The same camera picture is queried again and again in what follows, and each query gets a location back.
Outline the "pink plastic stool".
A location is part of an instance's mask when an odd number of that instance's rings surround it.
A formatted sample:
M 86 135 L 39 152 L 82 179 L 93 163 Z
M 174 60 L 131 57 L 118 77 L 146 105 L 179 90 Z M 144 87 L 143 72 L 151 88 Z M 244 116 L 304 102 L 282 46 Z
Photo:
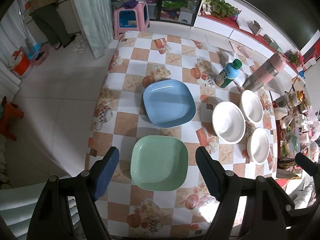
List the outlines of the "pink plastic stool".
M 126 31 L 146 31 L 150 27 L 148 6 L 146 2 L 138 3 L 134 8 L 116 9 L 113 12 L 114 39 Z

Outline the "potted green plant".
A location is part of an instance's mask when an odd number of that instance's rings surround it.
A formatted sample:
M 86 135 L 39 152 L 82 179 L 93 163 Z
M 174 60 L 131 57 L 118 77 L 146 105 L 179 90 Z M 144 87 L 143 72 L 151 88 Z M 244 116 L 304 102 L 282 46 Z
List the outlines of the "potted green plant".
M 219 19 L 231 18 L 238 11 L 238 9 L 225 0 L 206 0 L 206 3 L 212 7 L 211 14 Z

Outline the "pink steel thermos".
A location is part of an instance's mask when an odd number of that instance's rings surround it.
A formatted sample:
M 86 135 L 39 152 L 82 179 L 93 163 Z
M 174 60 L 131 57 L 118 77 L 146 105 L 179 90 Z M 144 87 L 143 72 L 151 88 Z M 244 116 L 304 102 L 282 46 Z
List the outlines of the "pink steel thermos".
M 245 80 L 244 90 L 256 92 L 276 77 L 285 66 L 286 60 L 283 55 L 274 53 Z

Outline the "red small stool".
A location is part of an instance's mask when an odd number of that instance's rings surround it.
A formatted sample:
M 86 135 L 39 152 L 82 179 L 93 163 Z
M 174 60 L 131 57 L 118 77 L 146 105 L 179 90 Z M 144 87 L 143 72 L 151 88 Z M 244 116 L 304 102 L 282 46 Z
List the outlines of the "red small stool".
M 1 135 L 12 141 L 17 141 L 17 137 L 9 130 L 9 124 L 13 118 L 24 118 L 24 113 L 18 109 L 18 105 L 11 103 L 4 96 L 1 101 Z

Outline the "checkered patterned tablecloth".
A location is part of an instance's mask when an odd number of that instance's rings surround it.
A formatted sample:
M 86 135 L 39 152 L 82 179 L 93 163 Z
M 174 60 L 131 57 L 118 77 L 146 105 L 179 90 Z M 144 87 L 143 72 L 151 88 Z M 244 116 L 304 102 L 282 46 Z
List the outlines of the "checkered patterned tablecloth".
M 246 151 L 255 125 L 246 124 L 245 136 L 230 144 L 215 134 L 214 107 L 221 101 L 238 105 L 240 89 L 231 83 L 217 87 L 214 76 L 223 64 L 222 49 L 203 41 L 174 35 L 128 31 L 108 66 L 99 92 L 88 141 L 86 167 L 114 146 L 120 158 L 107 192 L 97 201 L 110 234 L 118 237 L 186 238 L 204 234 L 218 208 L 196 165 L 195 152 L 203 146 L 226 170 L 240 177 L 275 177 L 277 132 L 268 91 L 257 91 L 262 101 L 264 128 L 270 139 L 268 158 L 260 164 Z M 156 168 L 165 174 L 178 170 L 179 157 L 165 160 L 170 141 L 186 149 L 188 167 L 180 169 L 182 183 L 170 190 L 142 187 L 130 175 L 133 149 L 149 140 L 143 180 Z

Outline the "green square plate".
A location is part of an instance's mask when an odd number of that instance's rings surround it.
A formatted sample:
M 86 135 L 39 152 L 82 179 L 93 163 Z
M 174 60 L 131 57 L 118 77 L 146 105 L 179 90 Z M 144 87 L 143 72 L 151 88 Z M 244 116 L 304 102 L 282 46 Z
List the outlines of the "green square plate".
M 189 153 L 175 137 L 148 135 L 139 139 L 131 156 L 130 175 L 141 189 L 174 191 L 185 181 Z

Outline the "white foam wrapped fruit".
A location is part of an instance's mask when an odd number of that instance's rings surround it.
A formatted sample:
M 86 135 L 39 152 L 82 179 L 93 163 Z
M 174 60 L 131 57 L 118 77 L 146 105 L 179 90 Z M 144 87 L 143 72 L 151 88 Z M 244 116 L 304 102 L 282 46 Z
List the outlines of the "white foam wrapped fruit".
M 277 121 L 280 121 L 284 117 L 288 116 L 289 111 L 286 107 L 275 107 L 274 116 Z

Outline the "orange bucket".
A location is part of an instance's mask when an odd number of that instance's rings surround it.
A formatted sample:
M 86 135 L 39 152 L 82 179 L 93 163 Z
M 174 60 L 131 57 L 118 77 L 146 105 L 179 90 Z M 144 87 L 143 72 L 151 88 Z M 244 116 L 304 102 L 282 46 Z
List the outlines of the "orange bucket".
M 21 78 L 25 72 L 29 69 L 31 62 L 27 57 L 27 54 L 23 50 L 15 51 L 12 54 L 13 64 L 11 71 Z

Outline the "black television screen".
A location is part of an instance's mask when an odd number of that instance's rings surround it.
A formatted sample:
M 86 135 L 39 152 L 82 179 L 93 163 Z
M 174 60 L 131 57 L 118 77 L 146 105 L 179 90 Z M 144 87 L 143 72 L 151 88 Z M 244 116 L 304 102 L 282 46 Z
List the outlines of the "black television screen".
M 302 49 L 319 29 L 319 13 L 308 0 L 242 0 L 251 5 Z

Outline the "white bowl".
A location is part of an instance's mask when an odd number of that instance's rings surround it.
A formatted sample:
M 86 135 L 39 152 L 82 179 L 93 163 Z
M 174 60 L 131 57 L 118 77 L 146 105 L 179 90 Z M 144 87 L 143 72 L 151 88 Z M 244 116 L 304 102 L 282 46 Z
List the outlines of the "white bowl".
M 252 91 L 242 92 L 239 107 L 247 121 L 257 124 L 263 119 L 263 106 L 258 96 Z
M 224 144 L 235 145 L 245 134 L 246 123 L 240 108 L 232 102 L 223 101 L 216 105 L 212 113 L 215 134 Z
M 256 128 L 247 142 L 247 153 L 250 159 L 258 165 L 264 163 L 270 150 L 269 136 L 263 128 Z

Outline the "green cap drink bottle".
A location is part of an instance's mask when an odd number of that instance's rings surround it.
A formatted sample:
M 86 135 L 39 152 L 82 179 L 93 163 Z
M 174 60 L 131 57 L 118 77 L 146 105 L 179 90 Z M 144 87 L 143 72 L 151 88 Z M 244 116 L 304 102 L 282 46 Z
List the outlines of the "green cap drink bottle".
M 239 59 L 234 59 L 227 63 L 223 70 L 216 76 L 215 83 L 220 88 L 227 87 L 238 75 L 242 67 L 242 62 Z

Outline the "person in dark trousers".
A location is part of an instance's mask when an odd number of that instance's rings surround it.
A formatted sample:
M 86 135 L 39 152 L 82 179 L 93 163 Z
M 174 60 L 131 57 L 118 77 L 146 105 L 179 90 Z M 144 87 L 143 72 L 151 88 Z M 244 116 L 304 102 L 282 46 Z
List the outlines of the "person in dark trousers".
M 59 0 L 31 0 L 29 15 L 56 50 L 66 48 L 76 38 L 69 35 L 56 8 Z

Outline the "brown box with lettering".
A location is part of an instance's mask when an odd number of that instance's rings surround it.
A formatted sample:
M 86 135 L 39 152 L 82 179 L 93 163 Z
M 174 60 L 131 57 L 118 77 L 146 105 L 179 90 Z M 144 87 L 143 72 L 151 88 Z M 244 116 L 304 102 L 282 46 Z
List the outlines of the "brown box with lettering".
M 279 180 L 293 180 L 293 179 L 301 179 L 301 177 L 293 172 L 277 169 L 276 178 Z

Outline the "gold lid glass jar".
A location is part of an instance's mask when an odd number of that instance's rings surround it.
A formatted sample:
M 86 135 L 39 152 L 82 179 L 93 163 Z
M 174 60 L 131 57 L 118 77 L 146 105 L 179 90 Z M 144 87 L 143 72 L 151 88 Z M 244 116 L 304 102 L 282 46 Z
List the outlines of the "gold lid glass jar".
M 288 95 L 289 105 L 293 108 L 300 105 L 304 99 L 304 94 L 301 91 L 295 91 Z

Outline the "white folded cloth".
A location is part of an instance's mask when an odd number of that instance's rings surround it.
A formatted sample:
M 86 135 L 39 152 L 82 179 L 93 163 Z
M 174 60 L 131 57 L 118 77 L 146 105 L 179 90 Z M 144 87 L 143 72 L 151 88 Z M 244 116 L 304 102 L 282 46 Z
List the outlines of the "white folded cloth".
M 227 78 L 231 79 L 236 86 L 242 87 L 252 74 L 249 66 L 244 64 L 233 51 L 223 51 L 220 57 L 226 68 Z

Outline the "blue square plate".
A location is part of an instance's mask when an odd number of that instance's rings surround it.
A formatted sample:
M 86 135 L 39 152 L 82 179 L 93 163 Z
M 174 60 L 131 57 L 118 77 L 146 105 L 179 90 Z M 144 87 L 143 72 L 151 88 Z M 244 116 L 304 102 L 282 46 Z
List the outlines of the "blue square plate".
M 149 85 L 144 90 L 143 103 L 149 120 L 160 128 L 180 126 L 196 114 L 190 90 L 178 80 L 163 80 Z

